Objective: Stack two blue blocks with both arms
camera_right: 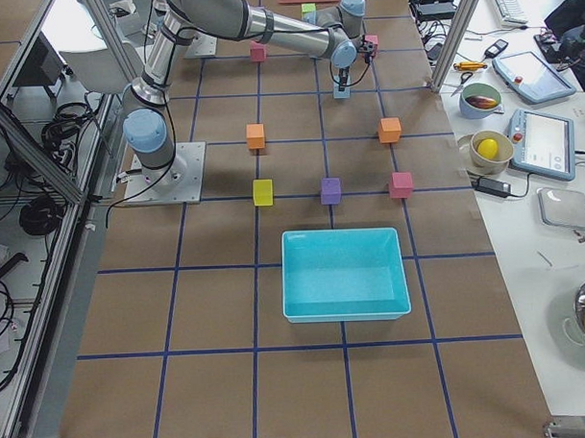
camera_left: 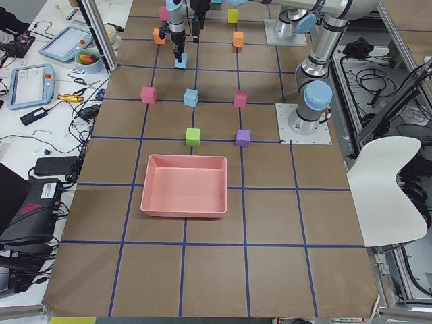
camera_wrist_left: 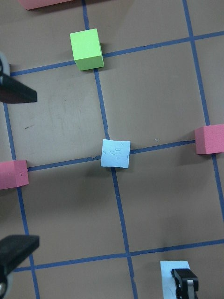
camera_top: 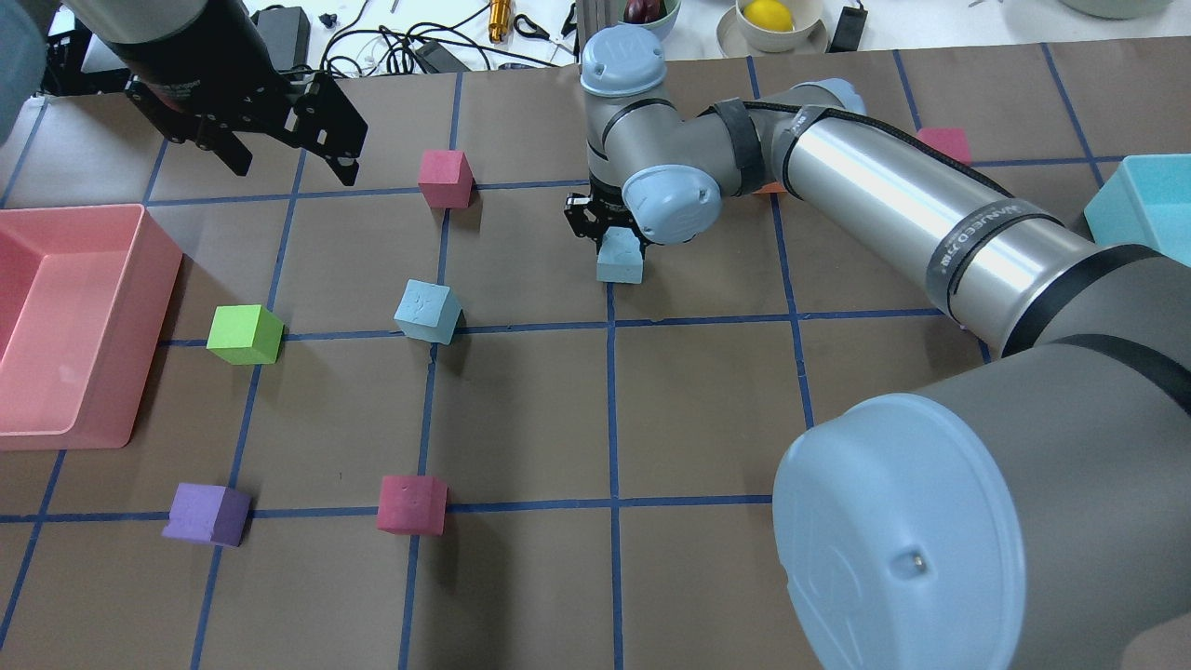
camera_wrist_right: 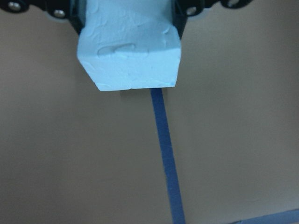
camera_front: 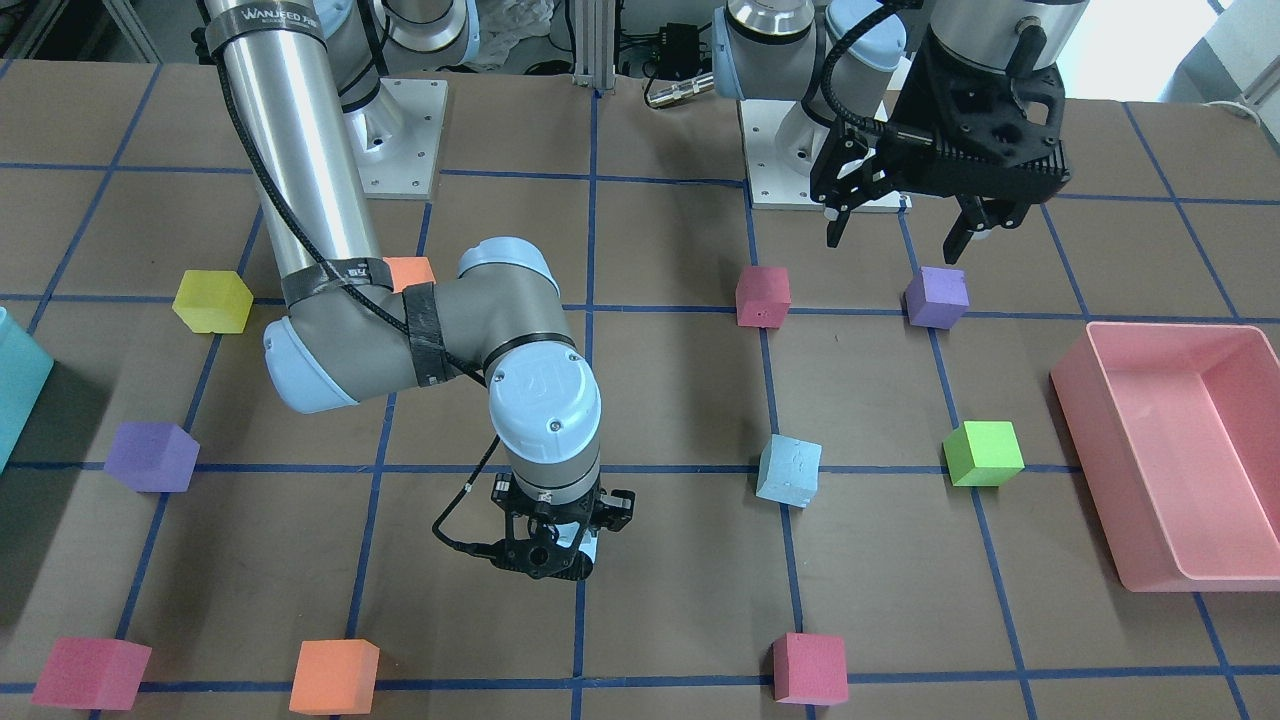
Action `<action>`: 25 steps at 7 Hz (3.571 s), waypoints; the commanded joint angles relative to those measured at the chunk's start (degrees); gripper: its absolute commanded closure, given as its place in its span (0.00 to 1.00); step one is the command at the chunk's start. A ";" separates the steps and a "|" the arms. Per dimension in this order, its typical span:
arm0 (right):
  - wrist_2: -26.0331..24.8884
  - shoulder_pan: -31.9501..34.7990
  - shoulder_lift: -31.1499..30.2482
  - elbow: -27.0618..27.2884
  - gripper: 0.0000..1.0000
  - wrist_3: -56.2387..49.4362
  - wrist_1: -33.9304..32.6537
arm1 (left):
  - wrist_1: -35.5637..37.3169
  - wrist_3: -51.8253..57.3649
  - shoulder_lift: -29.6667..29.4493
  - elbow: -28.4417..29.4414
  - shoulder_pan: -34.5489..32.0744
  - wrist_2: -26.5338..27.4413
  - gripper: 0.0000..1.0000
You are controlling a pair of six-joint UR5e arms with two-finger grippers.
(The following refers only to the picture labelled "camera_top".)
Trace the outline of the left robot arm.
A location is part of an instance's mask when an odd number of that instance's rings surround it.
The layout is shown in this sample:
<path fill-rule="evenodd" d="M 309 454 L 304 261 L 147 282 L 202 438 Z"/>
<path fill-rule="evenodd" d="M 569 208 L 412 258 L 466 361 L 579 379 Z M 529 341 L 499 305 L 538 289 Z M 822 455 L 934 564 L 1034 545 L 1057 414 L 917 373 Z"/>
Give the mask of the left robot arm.
<path fill-rule="evenodd" d="M 166 140 L 214 154 L 247 175 L 243 133 L 328 162 L 353 186 L 368 124 L 324 71 L 281 63 L 241 1 L 69 1 L 77 21 L 127 67 L 125 95 Z"/>

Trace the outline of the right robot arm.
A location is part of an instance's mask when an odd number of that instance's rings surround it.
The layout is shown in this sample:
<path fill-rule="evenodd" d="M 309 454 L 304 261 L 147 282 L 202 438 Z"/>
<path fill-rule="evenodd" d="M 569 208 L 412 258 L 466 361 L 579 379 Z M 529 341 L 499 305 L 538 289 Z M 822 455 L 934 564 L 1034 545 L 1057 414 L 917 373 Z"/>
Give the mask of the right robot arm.
<path fill-rule="evenodd" d="M 1078 234 L 1125 154 L 1187 150 L 1187 38 L 765 60 L 757 84 L 854 76 L 877 114 L 969 129 L 989 173 Z M 542 453 L 520 496 L 540 547 L 509 569 L 523 624 L 490 651 L 448 652 L 430 624 L 431 575 L 404 669 L 812 669 L 771 537 L 771 483 L 807 422 L 983 365 L 974 336 L 928 313 L 909 281 L 790 198 L 732 203 L 690 249 L 656 253 L 612 298 L 578 242 L 549 236 L 540 390 L 522 417 Z"/>

